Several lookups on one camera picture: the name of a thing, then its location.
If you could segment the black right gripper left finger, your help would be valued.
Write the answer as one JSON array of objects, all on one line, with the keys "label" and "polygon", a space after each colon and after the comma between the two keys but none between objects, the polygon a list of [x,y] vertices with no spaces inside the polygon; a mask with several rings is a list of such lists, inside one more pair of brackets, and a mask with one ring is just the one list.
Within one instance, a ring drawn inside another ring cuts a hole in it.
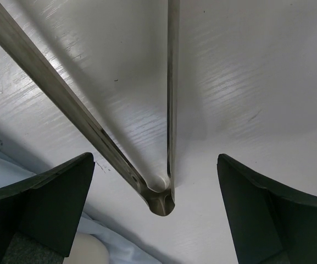
[{"label": "black right gripper left finger", "polygon": [[63,263],[93,172],[93,154],[86,152],[0,188],[0,263]]}]

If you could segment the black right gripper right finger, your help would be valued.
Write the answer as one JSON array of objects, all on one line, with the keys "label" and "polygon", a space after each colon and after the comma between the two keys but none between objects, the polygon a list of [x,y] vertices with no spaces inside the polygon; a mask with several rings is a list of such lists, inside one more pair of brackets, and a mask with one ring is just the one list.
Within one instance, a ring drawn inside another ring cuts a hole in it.
[{"label": "black right gripper right finger", "polygon": [[317,196],[226,154],[217,173],[238,263],[317,263]]}]

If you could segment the metal kitchen tongs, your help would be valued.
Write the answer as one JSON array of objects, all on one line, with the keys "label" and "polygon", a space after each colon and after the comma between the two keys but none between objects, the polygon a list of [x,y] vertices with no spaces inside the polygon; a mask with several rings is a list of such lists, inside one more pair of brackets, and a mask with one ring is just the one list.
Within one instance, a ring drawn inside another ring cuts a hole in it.
[{"label": "metal kitchen tongs", "polygon": [[167,54],[167,175],[168,187],[156,192],[148,187],[134,165],[96,121],[69,85],[53,68],[28,35],[0,3],[0,46],[34,81],[46,96],[78,128],[82,135],[112,165],[146,202],[150,211],[168,216],[175,208],[174,163],[179,61],[180,1],[168,2]]}]

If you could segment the light blue cloth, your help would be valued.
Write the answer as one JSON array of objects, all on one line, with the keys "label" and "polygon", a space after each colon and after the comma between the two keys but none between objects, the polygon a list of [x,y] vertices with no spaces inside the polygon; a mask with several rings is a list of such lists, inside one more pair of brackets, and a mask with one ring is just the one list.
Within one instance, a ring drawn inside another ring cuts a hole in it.
[{"label": "light blue cloth", "polygon": [[[0,151],[0,188],[35,176]],[[109,263],[161,263],[115,231],[82,213],[77,233],[89,234],[104,244],[109,252]]]}]

